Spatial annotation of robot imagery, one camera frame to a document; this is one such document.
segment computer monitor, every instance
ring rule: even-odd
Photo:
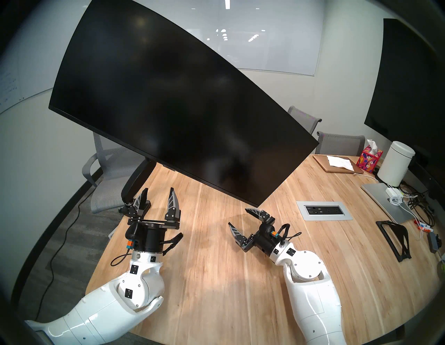
[[[397,19],[384,19],[376,87],[365,124],[416,152],[409,169],[445,208],[444,63]]]
[[[91,1],[49,108],[256,207],[318,144],[219,54],[131,0]]]

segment wooden table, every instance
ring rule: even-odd
[[[325,262],[340,296],[348,344],[363,344],[402,325],[427,305],[440,286],[438,256],[429,252],[426,236],[416,240],[419,231],[412,222],[404,224],[412,259],[397,262],[376,226],[377,220],[388,217],[360,188],[364,183],[376,182],[326,173],[309,156],[261,205],[276,218],[276,228],[290,223],[289,235],[302,232],[292,239],[298,250],[313,251]],[[258,248],[244,253],[229,231],[228,222],[245,236],[258,230],[260,222],[244,210],[249,205],[160,164],[145,187],[152,203],[146,219],[164,218],[174,187],[184,238],[164,257],[164,303],[133,333],[163,344],[305,344],[281,267]],[[354,220],[306,222],[296,200],[341,201]],[[87,293],[128,270],[129,257],[110,266],[126,251],[126,224],[124,217]],[[166,239],[177,233],[168,230]]]

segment white canister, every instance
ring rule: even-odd
[[[386,184],[398,187],[416,153],[402,142],[392,142],[377,176]]]

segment charger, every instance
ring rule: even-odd
[[[397,188],[390,188],[390,187],[386,188],[386,194],[388,194],[388,196],[390,198],[392,198],[394,196],[403,198],[402,192],[400,190],[398,190]]]

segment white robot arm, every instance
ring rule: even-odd
[[[275,218],[267,212],[254,208],[246,211],[262,221],[259,230],[246,238],[229,223],[231,233],[245,252],[256,246],[277,266],[283,266],[294,318],[307,344],[345,345],[340,299],[323,261],[313,252],[295,249],[287,240],[289,224],[275,232]]]
[[[164,241],[164,236],[168,228],[179,229],[181,211],[171,188],[166,221],[144,220],[143,214],[151,205],[146,195],[147,189],[134,201],[136,217],[129,219],[130,227],[125,234],[131,244],[122,256],[125,258],[133,249],[129,270],[90,292],[65,316],[49,323],[27,321],[48,344],[108,343],[161,306],[164,300],[164,281],[159,274],[161,259],[182,239],[182,233],[168,241]],[[171,245],[163,250],[164,244]]]

